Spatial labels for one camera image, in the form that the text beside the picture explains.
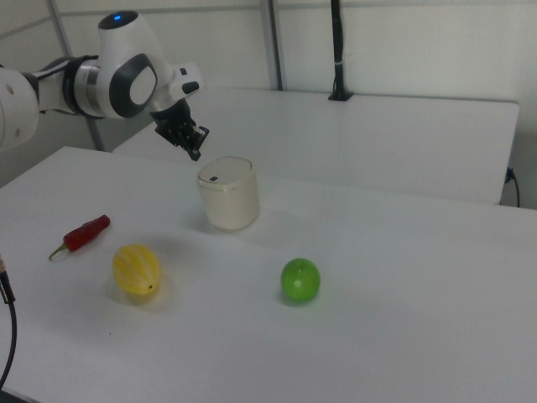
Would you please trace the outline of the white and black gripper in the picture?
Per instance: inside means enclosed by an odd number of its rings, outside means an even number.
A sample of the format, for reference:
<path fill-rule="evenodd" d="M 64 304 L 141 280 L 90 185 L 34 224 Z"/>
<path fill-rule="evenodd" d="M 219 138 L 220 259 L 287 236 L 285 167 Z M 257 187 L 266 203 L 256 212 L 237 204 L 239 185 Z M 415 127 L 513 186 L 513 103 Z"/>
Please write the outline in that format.
<path fill-rule="evenodd" d="M 196 63 L 173 65 L 169 77 L 159 77 L 149 101 L 149 113 L 156 123 L 155 132 L 175 147 L 185 150 L 190 159 L 201 157 L 200 147 L 210 133 L 198 126 L 191 116 L 187 97 L 204 85 L 201 70 Z"/>

